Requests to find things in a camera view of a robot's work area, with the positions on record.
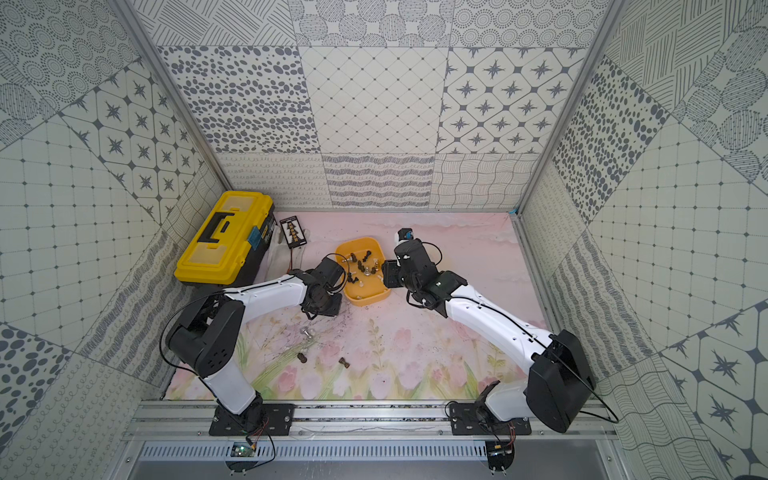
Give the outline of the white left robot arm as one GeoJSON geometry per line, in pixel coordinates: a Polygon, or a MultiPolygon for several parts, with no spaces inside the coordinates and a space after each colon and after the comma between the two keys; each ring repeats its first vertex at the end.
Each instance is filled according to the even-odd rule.
{"type": "Polygon", "coordinates": [[[229,414],[258,408],[261,396],[237,359],[242,326],[264,315],[298,307],[308,319],[334,317],[341,307],[347,270],[328,255],[308,270],[263,283],[206,293],[185,306],[169,332],[166,348],[186,365],[229,414]]]}

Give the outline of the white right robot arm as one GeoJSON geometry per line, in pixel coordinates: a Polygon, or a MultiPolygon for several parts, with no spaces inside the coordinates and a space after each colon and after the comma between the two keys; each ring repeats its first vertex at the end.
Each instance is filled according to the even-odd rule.
{"type": "Polygon", "coordinates": [[[410,306],[469,328],[526,372],[523,382],[485,387],[474,403],[477,421],[492,426],[533,416],[555,432],[567,432],[594,391],[579,339],[565,329],[553,334],[535,327],[495,305],[460,275],[440,270],[410,228],[397,232],[394,254],[383,265],[386,287],[404,288],[410,306]]]}

